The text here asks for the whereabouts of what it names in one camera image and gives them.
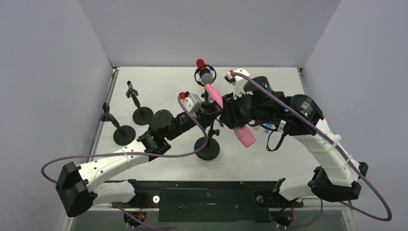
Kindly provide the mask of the teal microphone black stand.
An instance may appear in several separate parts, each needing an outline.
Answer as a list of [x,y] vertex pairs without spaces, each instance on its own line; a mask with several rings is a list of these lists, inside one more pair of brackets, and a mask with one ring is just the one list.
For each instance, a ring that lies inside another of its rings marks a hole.
[[132,119],[137,125],[147,125],[153,118],[153,111],[149,107],[142,107],[138,100],[138,92],[133,88],[130,80],[127,81],[128,90],[126,97],[131,98],[136,106],[136,110],[133,112]]

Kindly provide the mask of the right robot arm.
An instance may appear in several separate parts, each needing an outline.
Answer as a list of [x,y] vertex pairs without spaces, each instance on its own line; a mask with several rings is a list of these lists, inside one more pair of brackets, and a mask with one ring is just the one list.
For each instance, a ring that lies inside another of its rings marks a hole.
[[281,91],[273,91],[265,76],[247,81],[232,71],[225,80],[233,85],[233,92],[210,98],[221,106],[220,121],[234,130],[243,146],[256,141],[249,122],[271,123],[283,137],[291,136],[302,143],[319,163],[311,174],[280,179],[271,193],[275,204],[284,205],[305,196],[328,202],[359,198],[362,187],[358,180],[366,175],[368,165],[343,150],[341,137],[331,132],[313,99],[304,94],[287,97]]

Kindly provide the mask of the pink microphone black stand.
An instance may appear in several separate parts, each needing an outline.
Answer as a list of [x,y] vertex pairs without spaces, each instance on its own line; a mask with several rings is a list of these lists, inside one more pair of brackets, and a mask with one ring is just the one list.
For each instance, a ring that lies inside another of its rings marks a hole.
[[204,161],[214,160],[218,157],[220,153],[220,145],[213,138],[213,136],[218,136],[220,134],[219,129],[214,129],[214,122],[210,125],[207,132],[207,139],[205,137],[199,138],[194,144],[194,150],[196,151],[196,156]]

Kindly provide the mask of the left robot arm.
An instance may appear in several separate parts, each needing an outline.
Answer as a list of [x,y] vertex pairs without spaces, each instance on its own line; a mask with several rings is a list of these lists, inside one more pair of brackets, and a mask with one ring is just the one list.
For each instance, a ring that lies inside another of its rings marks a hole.
[[223,112],[221,103],[204,103],[195,112],[182,106],[183,112],[173,116],[168,110],[157,111],[146,132],[137,139],[123,142],[114,153],[99,154],[96,160],[76,165],[65,164],[56,181],[56,191],[68,217],[77,217],[93,205],[110,202],[128,203],[138,207],[143,193],[136,180],[113,182],[110,179],[132,167],[149,163],[156,158],[167,158],[169,141],[193,127],[202,132]]

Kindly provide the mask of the beige microphone black stand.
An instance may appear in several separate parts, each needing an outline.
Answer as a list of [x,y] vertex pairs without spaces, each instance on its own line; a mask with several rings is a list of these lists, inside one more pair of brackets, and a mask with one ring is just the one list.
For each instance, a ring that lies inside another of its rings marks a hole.
[[104,102],[102,105],[101,122],[111,122],[115,127],[113,140],[117,145],[126,146],[132,143],[136,138],[136,131],[129,125],[120,125],[117,119],[110,113],[110,105]]

